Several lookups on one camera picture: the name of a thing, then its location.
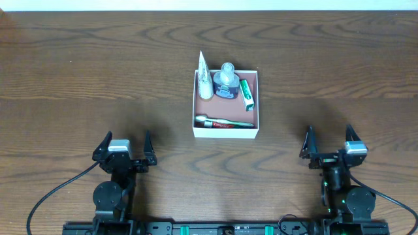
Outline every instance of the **toothpaste tube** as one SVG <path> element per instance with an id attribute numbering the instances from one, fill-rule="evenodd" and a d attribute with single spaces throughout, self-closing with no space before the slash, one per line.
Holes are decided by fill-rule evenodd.
<path id="1" fill-rule="evenodd" d="M 217 123 L 214 121 L 205 121 L 204 127 L 206 128 L 222 128 L 222 129 L 246 129 L 246 127 L 241 127 L 237 125 L 231 125 L 231 124 L 223 124 L 223 123 Z"/>

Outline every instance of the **black cable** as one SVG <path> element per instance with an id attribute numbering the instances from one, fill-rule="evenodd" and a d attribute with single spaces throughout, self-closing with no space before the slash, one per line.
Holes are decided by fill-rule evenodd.
<path id="1" fill-rule="evenodd" d="M 293 216 L 293 217 L 295 217 L 295 218 L 298 218 L 296 215 L 293 215 L 293 214 L 286 214 L 286 215 L 283 215 L 280 219 L 279 219 L 279 222 L 277 223 L 278 224 L 278 227 L 279 227 L 279 230 L 280 230 L 280 232 L 282 232 L 282 233 L 284 233 L 285 235 L 290 235 L 290 234 L 288 234 L 288 233 L 286 233 L 285 231 L 283 231 L 282 229 L 281 229 L 281 221 L 284 219 L 284 218 L 286 218 L 287 216 Z M 306 226 L 306 225 L 304 225 L 303 223 L 302 223 L 302 221 L 298 221 L 305 229 L 306 229 L 306 232 L 305 233 L 302 233 L 301 235 L 304 235 L 304 234 L 307 234 L 308 233 L 308 227 Z"/>
<path id="2" fill-rule="evenodd" d="M 58 191 L 59 189 L 63 188 L 64 186 L 66 186 L 67 184 L 73 182 L 74 180 L 77 180 L 78 178 L 82 177 L 83 175 L 87 174 L 91 169 L 95 168 L 97 165 L 99 164 L 99 162 L 93 164 L 91 167 L 87 168 L 87 170 L 81 172 L 79 175 L 75 176 L 74 178 L 69 179 L 68 181 L 66 181 L 65 183 L 62 183 L 61 185 L 59 185 L 58 187 L 56 187 L 55 189 L 52 189 L 47 195 L 45 195 L 43 198 L 41 198 L 39 200 L 39 202 L 33 207 L 31 213 L 29 213 L 29 216 L 27 217 L 27 221 L 26 221 L 26 231 L 27 231 L 27 235 L 32 235 L 31 232 L 31 220 L 32 220 L 32 216 L 35 213 L 35 211 L 37 210 L 37 208 L 40 206 L 41 203 L 43 203 L 49 196 L 51 196 L 54 192 Z"/>
<path id="3" fill-rule="evenodd" d="M 345 161 L 344 161 L 343 166 L 344 166 L 344 168 L 345 168 L 346 172 L 348 173 L 348 176 L 349 176 L 349 177 L 350 177 L 350 178 L 351 178 L 351 179 L 352 179 L 352 180 L 353 180 L 356 184 L 360 185 L 361 187 L 364 187 L 365 189 L 369 190 L 370 192 L 372 192 L 372 193 L 374 193 L 374 194 L 376 194 L 376 195 L 379 195 L 379 196 L 383 197 L 384 199 L 388 200 L 389 202 L 393 202 L 393 203 L 395 203 L 396 205 L 400 206 L 401 208 L 404 208 L 405 210 L 408 210 L 409 212 L 411 212 L 411 213 L 412 213 L 412 215 L 415 217 L 415 224 L 414 224 L 414 226 L 412 227 L 412 229 L 410 230 L 410 232 L 409 232 L 409 233 L 407 233 L 407 235 L 411 235 L 411 234 L 413 234 L 413 233 L 417 230 L 417 228 L 418 228 L 418 215 L 417 215 L 417 213 L 416 213 L 413 209 L 411 209 L 409 206 L 407 206 L 407 205 L 405 205 L 405 204 L 403 204 L 403 203 L 401 203 L 401 202 L 399 202 L 399 201 L 397 201 L 397 200 L 395 200 L 395 199 L 393 199 L 393 198 L 391 198 L 391 197 L 389 197 L 389 196 L 387 196 L 387 195 L 384 195 L 383 193 L 380 193 L 379 191 L 377 191 L 377 190 L 375 190 L 375 189 L 372 189 L 371 187 L 369 187 L 369 186 L 367 186 L 367 185 L 365 185 L 365 184 L 361 183 L 358 179 L 354 178 L 354 176 L 353 176 L 353 175 L 351 175 L 351 172 L 348 170 L 348 168 L 347 168 L 347 166 L 346 166 L 346 162 L 345 162 Z"/>

